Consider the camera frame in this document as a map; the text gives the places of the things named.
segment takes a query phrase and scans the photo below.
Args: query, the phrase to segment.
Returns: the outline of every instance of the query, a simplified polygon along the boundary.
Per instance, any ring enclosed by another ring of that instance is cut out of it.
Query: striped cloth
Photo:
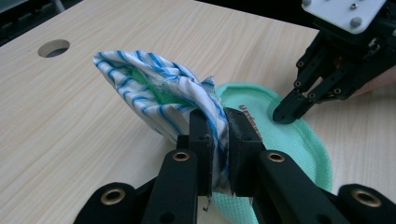
[[[228,121],[213,77],[200,82],[188,68],[142,50],[99,52],[93,63],[136,115],[173,143],[189,134],[190,112],[200,109],[215,144],[212,189],[229,190]]]

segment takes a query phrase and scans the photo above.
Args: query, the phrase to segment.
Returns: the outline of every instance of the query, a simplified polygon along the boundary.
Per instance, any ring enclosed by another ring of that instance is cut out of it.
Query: teal fabric
[[[322,189],[332,187],[332,167],[326,148],[303,119],[292,124],[272,121],[282,98],[274,91],[248,82],[226,83],[216,88],[223,107],[248,113],[257,126],[266,148],[289,154],[309,178]],[[213,193],[212,202],[232,223],[258,223],[248,198]]]

